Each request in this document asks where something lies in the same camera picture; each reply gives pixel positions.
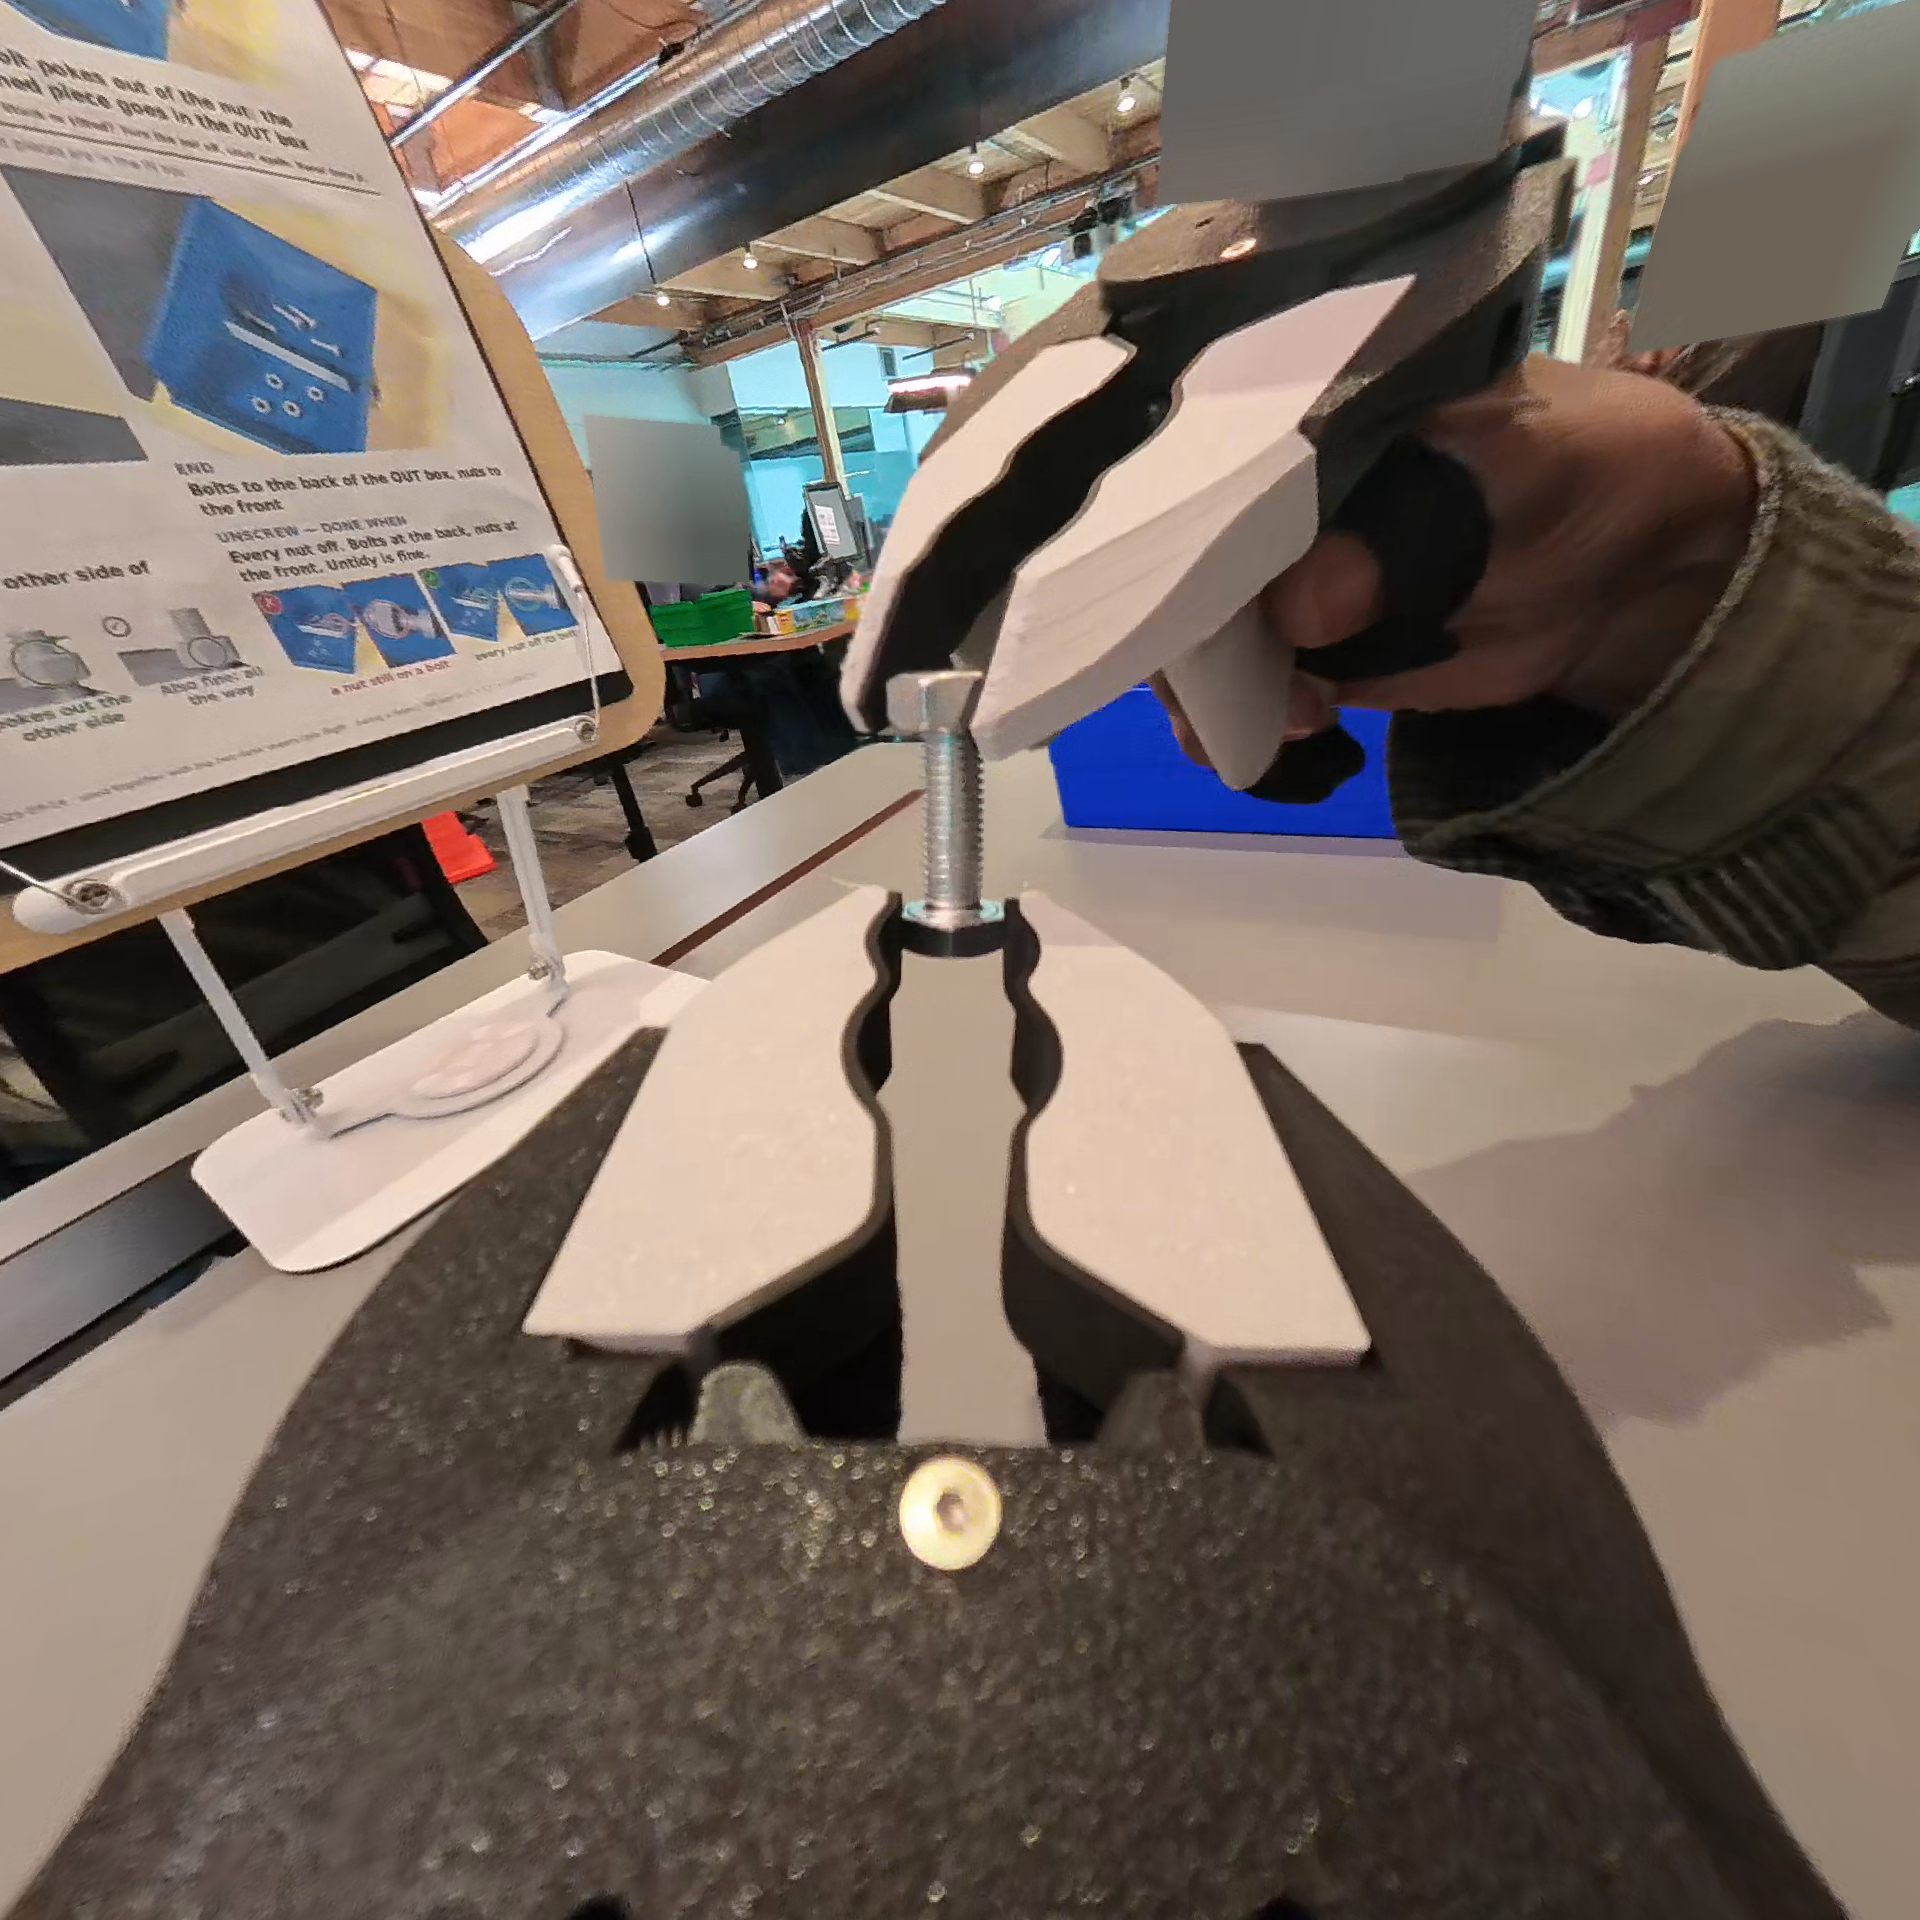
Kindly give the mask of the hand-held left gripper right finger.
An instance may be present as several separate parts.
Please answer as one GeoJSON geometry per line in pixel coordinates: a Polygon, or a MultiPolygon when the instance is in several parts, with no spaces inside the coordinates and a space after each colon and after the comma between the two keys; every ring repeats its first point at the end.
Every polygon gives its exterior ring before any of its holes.
{"type": "Polygon", "coordinates": [[[1354,1367],[1371,1352],[1258,1077],[1170,973],[1005,907],[1021,1100],[1002,1301],[1040,1370],[1354,1367]]]}

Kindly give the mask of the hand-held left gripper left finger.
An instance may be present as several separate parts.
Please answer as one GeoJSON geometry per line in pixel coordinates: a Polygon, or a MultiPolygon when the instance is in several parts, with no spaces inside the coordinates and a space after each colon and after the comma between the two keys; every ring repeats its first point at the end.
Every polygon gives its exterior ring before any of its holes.
{"type": "Polygon", "coordinates": [[[602,1354],[713,1354],[875,1247],[892,1139],[859,1039],[888,1017],[897,898],[844,891],[668,1024],[521,1331],[602,1354]]]}

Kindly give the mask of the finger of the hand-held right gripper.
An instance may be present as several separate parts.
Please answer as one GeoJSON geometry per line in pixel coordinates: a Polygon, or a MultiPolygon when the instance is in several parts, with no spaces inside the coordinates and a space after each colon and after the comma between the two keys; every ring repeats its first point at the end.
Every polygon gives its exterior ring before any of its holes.
{"type": "Polygon", "coordinates": [[[1196,354],[1163,424],[1015,572],[971,720],[983,760],[1035,749],[1163,677],[1223,784],[1272,772],[1292,651],[1258,600],[1319,531],[1306,416],[1410,285],[1345,285],[1196,354]]]}
{"type": "Polygon", "coordinates": [[[880,554],[842,680],[844,709],[865,732],[889,727],[888,684],[949,668],[985,626],[980,737],[1057,737],[1129,685],[1184,665],[1162,641],[1124,637],[1096,615],[1087,641],[1008,637],[1018,576],[1084,512],[1099,481],[1151,441],[1184,368],[1172,332],[1045,346],[1002,384],[979,381],[977,410],[952,420],[912,481],[880,554]]]}

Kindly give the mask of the blue plastic bin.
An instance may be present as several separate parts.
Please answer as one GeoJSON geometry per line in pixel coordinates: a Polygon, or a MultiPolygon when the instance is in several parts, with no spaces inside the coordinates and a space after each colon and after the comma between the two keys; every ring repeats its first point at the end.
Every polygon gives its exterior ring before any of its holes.
{"type": "Polygon", "coordinates": [[[1147,688],[1127,691],[1059,735],[1048,760],[1069,829],[1393,841],[1387,716],[1354,712],[1341,723],[1365,747],[1365,768],[1315,804],[1255,801],[1228,789],[1184,755],[1147,688]]]}

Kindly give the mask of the steel hex bolt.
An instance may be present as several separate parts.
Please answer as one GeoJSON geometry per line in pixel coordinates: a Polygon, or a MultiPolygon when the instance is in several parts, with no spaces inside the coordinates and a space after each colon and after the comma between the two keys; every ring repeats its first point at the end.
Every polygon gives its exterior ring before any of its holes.
{"type": "Polygon", "coordinates": [[[904,939],[917,953],[975,957],[1003,939],[1003,905],[985,896],[980,762],[964,727],[923,737],[922,898],[904,900],[904,939]]]}

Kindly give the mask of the person's right forearm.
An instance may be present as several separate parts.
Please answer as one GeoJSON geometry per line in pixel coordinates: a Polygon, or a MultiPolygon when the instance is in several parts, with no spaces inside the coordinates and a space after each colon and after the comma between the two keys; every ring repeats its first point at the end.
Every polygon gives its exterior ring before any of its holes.
{"type": "Polygon", "coordinates": [[[1709,418],[1759,515],[1677,665],[1611,725],[1552,700],[1394,717],[1400,839],[1601,937],[1817,970],[1916,1032],[1916,528],[1789,427],[1709,418]]]}

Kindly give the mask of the person's right hand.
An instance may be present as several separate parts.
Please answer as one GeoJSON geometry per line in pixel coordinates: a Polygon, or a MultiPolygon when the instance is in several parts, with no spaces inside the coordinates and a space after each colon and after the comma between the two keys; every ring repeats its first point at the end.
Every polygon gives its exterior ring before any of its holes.
{"type": "Polygon", "coordinates": [[[1377,555],[1323,533],[1263,596],[1297,656],[1282,739],[1330,730],[1345,705],[1460,713],[1545,697],[1605,720],[1637,709],[1744,555],[1759,481],[1740,441],[1658,377],[1551,357],[1435,410],[1425,439],[1472,474],[1493,520],[1456,653],[1346,685],[1322,674],[1319,656],[1385,610],[1377,555]]]}

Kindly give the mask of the wooden top office desk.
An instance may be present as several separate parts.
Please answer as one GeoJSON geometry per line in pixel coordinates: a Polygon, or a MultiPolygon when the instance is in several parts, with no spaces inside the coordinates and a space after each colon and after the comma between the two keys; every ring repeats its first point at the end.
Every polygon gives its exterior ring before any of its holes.
{"type": "Polygon", "coordinates": [[[769,658],[824,656],[832,648],[848,644],[856,631],[856,621],[842,619],[811,631],[751,634],[699,648],[656,648],[665,672],[663,716],[673,727],[680,732],[730,737],[737,743],[731,760],[693,783],[687,794],[688,807],[703,807],[706,787],[730,776],[738,776],[730,807],[731,813],[738,813],[754,801],[772,797],[784,787],[778,756],[769,745],[764,713],[757,709],[754,697],[745,707],[731,697],[709,705],[703,700],[699,680],[769,658]]]}

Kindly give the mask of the instruction sheet on white stand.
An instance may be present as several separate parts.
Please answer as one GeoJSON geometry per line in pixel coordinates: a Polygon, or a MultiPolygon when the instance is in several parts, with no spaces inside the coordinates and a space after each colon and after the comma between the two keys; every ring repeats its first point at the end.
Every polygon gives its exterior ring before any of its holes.
{"type": "Polygon", "coordinates": [[[636,591],[602,570],[593,488],[532,340],[488,271],[445,237],[436,248],[554,522],[588,547],[584,559],[562,540],[538,551],[575,619],[581,663],[568,680],[584,691],[565,691],[560,716],[540,727],[509,735],[506,712],[489,709],[482,735],[458,753],[431,760],[426,735],[411,735],[396,772],[169,844],[85,866],[4,865],[15,882],[4,970],[18,965],[20,944],[42,961],[121,921],[163,923],[269,1106],[199,1153],[194,1185],[291,1275],[364,1256],[467,1187],[641,1032],[656,995],[656,973],[641,962],[607,951],[565,957],[525,789],[641,743],[665,691],[661,650],[636,591]],[[191,905],[484,795],[503,809],[528,961],[508,985],[299,1087],[213,968],[191,905]]]}

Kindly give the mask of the printed instruction sheet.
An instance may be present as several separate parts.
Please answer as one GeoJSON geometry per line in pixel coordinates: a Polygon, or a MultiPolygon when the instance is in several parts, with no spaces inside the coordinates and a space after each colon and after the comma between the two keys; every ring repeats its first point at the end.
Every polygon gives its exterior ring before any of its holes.
{"type": "Polygon", "coordinates": [[[321,4],[4,4],[2,115],[7,863],[631,691],[321,4]]]}

